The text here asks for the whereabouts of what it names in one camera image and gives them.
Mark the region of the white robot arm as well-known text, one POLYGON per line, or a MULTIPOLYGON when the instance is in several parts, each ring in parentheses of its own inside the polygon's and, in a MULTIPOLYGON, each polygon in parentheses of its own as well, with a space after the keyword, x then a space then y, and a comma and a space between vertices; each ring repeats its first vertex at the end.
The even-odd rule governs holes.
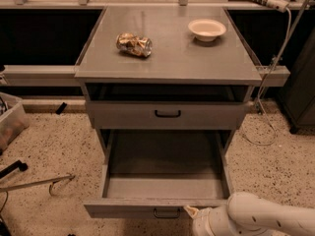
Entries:
POLYGON ((284 206, 247 192, 232 194, 215 208, 185 206, 194 236, 315 236, 315 209, 284 206))

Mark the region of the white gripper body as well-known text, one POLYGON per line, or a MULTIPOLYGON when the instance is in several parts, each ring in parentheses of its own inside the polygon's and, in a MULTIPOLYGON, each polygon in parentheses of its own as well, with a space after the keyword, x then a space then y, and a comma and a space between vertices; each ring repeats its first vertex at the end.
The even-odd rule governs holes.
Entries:
POLYGON ((226 206, 194 208, 191 217, 194 236, 235 236, 235 223, 230 220, 226 206))

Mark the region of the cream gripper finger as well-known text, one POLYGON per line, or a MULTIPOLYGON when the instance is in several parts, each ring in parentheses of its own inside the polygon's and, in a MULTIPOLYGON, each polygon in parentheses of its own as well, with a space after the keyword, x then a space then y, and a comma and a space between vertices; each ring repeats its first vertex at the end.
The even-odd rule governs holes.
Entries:
POLYGON ((185 211, 188 213, 188 215, 191 218, 195 218, 199 212, 197 208, 192 207, 192 206, 184 206, 183 208, 185 209, 185 211))

